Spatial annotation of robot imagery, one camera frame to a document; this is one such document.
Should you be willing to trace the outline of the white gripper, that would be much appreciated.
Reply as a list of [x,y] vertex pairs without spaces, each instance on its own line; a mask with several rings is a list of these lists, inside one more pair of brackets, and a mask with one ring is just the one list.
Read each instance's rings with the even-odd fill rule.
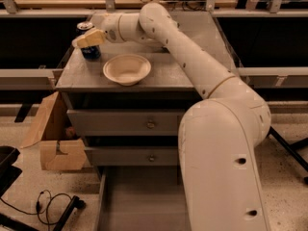
[[75,48],[86,48],[103,43],[105,39],[110,42],[119,42],[118,33],[119,15],[115,13],[104,13],[99,17],[98,28],[90,29],[83,35],[72,41]]

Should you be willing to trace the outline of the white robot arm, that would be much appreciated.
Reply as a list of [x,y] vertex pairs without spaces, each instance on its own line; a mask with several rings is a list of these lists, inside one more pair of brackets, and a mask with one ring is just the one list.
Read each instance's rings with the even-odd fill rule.
[[109,13],[76,48],[133,40],[161,43],[201,101],[184,114],[179,161],[192,231],[270,231],[254,149],[270,128],[266,101],[180,31],[160,4],[138,13]]

